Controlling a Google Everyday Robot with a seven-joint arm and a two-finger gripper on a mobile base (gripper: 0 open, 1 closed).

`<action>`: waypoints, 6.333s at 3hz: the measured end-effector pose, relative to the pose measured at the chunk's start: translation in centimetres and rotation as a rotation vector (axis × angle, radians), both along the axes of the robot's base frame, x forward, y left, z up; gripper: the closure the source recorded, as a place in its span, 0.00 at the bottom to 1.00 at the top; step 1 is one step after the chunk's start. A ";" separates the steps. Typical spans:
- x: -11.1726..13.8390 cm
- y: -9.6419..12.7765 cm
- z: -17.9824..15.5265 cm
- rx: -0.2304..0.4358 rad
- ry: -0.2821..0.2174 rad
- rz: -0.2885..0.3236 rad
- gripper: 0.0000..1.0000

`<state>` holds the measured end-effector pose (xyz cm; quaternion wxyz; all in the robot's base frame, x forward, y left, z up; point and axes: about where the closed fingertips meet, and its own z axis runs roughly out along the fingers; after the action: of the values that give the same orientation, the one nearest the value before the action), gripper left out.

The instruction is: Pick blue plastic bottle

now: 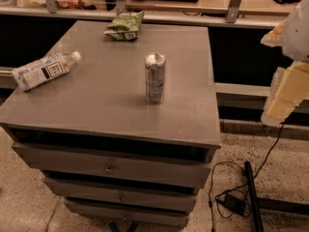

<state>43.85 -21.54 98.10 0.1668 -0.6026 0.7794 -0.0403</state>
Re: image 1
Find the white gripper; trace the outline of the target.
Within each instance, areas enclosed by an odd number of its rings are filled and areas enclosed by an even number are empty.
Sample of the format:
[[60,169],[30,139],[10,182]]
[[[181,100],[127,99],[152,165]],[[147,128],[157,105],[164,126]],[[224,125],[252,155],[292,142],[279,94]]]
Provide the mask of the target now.
[[261,44],[282,45],[283,54],[295,60],[287,69],[277,68],[261,116],[263,124],[278,126],[309,96],[309,0],[301,0]]

